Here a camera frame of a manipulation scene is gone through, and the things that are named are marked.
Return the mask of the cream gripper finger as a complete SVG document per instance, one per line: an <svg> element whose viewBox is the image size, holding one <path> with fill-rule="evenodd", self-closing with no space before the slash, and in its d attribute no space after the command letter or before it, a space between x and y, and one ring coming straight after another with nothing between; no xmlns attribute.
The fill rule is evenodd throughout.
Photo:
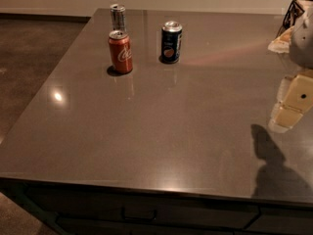
<svg viewBox="0 0 313 235"><path fill-rule="evenodd" d="M292 76L290 88L283 99L283 105L293 111L293 128L313 107L313 70L302 70Z"/></svg>
<svg viewBox="0 0 313 235"><path fill-rule="evenodd" d="M283 105L283 99L285 98L290 85L292 77L285 76L279 86L277 92L277 102L274 104L268 127L271 131L276 133L285 133L291 129L293 111L287 109Z"/></svg>

